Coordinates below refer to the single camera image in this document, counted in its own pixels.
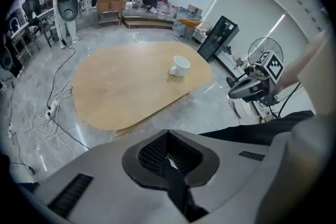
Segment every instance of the glossy gray floor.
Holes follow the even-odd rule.
[[[124,26],[87,28],[78,31],[78,36],[79,42],[74,45],[76,53],[57,73],[56,86],[63,87],[72,79],[78,63],[102,47],[173,40],[170,30],[126,29]],[[60,128],[57,129],[58,136],[54,134],[47,138],[41,137],[36,132],[35,134],[31,131],[23,133],[31,127],[34,115],[44,117],[54,72],[72,53],[72,50],[60,49],[58,43],[49,48],[43,37],[38,41],[41,50],[33,61],[25,63],[26,69],[23,75],[14,81],[16,86],[13,97],[13,132],[17,132],[22,160],[36,171],[34,176],[30,176],[24,166],[11,165],[11,174],[18,183],[44,180],[86,150]],[[193,90],[135,127],[124,131],[97,130],[79,118],[72,97],[63,98],[61,101],[59,124],[88,147],[122,139],[129,133],[155,133],[161,129],[179,129],[198,134],[238,125],[238,119],[228,104],[229,87],[225,81],[227,74],[216,61],[210,66],[213,72],[211,83]],[[7,104],[11,92],[11,89],[7,89],[0,97],[1,149],[10,156],[12,162],[19,162],[18,146],[13,145],[6,134],[10,113]],[[34,125],[41,122],[43,122],[41,119],[35,118]],[[242,124],[257,122],[256,118],[242,119]],[[45,124],[34,130],[44,136],[47,135]],[[74,153],[61,141],[70,145]]]

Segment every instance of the wooden cabinet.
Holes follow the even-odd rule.
[[[124,0],[97,0],[98,24],[111,23],[119,21],[121,25],[122,9]],[[118,12],[118,18],[108,19],[100,18],[99,14],[107,12]]]

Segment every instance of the oval wooden tabletop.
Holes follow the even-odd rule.
[[[184,77],[169,74],[173,57],[187,58]],[[174,41],[103,48],[82,60],[73,97],[82,119],[103,130],[130,127],[197,86],[209,82],[209,64],[191,47]]]

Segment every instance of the wooden step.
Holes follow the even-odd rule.
[[[146,21],[146,22],[159,22],[159,23],[170,23],[173,24],[174,21],[173,20],[163,20],[163,19],[159,19],[156,17],[144,17],[144,16],[137,16],[137,15],[123,15],[122,16],[122,21],[132,21],[132,20],[136,20],[136,21]]]
[[[124,21],[124,25],[129,28],[157,28],[157,29],[172,29],[171,23],[162,22],[147,22],[142,20]]]

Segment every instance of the mug handle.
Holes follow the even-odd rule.
[[[174,74],[175,74],[175,71],[176,71],[176,67],[172,67],[172,68],[169,70],[169,74],[170,74],[170,75],[174,75]]]

